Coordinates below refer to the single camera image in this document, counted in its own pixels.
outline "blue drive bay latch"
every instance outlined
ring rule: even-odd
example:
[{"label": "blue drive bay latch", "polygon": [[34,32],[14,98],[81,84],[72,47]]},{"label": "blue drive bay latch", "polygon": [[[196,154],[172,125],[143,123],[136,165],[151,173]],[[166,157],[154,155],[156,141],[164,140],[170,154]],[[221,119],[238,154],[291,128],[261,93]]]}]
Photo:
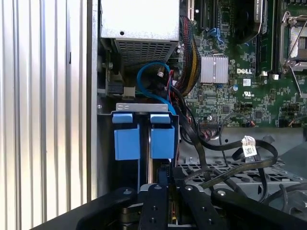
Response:
[{"label": "blue drive bay latch", "polygon": [[135,126],[132,113],[113,114],[112,123],[119,125],[114,130],[115,159],[117,161],[139,159],[140,125]]},{"label": "blue drive bay latch", "polygon": [[169,114],[151,114],[150,154],[153,159],[172,159],[175,150],[175,128]]}]

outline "heatsink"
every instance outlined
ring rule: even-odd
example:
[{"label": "heatsink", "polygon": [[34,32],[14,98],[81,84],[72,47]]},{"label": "heatsink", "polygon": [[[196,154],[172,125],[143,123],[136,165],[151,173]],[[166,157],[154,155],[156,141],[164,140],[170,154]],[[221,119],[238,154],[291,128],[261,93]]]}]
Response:
[{"label": "heatsink", "polygon": [[201,83],[228,83],[228,57],[221,55],[202,56]]}]

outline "corrugated metal panel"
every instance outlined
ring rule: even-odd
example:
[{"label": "corrugated metal panel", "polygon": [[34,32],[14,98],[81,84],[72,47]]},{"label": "corrugated metal panel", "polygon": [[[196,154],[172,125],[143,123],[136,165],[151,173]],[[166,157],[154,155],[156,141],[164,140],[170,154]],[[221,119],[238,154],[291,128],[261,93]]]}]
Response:
[{"label": "corrugated metal panel", "polygon": [[1,230],[86,203],[86,4],[0,0]]}]

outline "cable label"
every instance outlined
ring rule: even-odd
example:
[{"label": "cable label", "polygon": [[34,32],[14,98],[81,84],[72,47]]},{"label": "cable label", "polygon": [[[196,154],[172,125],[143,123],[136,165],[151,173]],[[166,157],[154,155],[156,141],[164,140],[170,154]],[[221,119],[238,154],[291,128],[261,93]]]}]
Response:
[{"label": "cable label", "polygon": [[242,139],[242,149],[246,158],[257,155],[255,139],[250,136],[245,136]]}]

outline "power supply vent grille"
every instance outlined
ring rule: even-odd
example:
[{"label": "power supply vent grille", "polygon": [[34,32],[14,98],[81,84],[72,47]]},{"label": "power supply vent grille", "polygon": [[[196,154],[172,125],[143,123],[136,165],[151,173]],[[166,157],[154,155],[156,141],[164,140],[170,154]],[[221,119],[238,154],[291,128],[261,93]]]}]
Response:
[{"label": "power supply vent grille", "polygon": [[167,61],[177,42],[115,40],[126,67],[151,61]]}]

